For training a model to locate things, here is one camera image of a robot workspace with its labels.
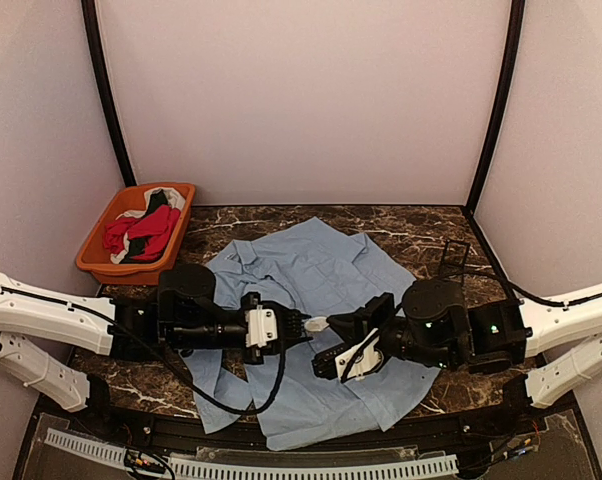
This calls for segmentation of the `light blue shirt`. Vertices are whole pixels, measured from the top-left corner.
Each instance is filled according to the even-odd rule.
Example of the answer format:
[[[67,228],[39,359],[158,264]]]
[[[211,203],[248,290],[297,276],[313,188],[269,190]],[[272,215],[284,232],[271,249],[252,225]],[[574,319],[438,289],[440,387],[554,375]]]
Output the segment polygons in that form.
[[[236,309],[244,294],[258,292],[312,317],[352,312],[385,292],[401,297],[415,280],[366,234],[347,236],[318,218],[254,241],[234,240],[207,266],[216,277],[214,301],[222,307]],[[287,351],[276,399],[258,417],[268,449],[386,431],[419,405],[439,374],[392,358],[361,381],[316,377],[312,358],[338,342],[325,329]]]

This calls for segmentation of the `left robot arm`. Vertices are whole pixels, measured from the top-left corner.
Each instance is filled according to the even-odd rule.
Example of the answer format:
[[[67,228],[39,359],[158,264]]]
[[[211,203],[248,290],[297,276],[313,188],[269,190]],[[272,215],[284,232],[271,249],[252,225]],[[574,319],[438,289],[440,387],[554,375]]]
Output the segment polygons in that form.
[[[307,341],[307,315],[257,292],[245,294],[235,310],[215,304],[216,278],[208,268],[186,264],[164,271],[156,293],[145,302],[80,297],[41,289],[0,273],[0,367],[55,401],[82,412],[101,436],[122,427],[110,405],[107,382],[73,370],[32,343],[38,337],[125,361],[165,360],[164,350],[239,350],[247,364]]]

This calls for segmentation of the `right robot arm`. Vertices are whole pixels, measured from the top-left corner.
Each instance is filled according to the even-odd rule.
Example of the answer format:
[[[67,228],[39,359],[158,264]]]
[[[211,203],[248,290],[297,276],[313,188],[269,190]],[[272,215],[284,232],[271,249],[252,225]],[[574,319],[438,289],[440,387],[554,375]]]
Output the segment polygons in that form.
[[[372,298],[327,325],[341,343],[312,360],[314,374],[345,383],[379,371],[390,359],[471,374],[507,370],[563,344],[572,349],[543,368],[506,384],[491,413],[502,434],[515,432],[602,369],[602,283],[542,298],[522,291],[470,308],[457,274],[418,280],[396,304],[390,293]]]

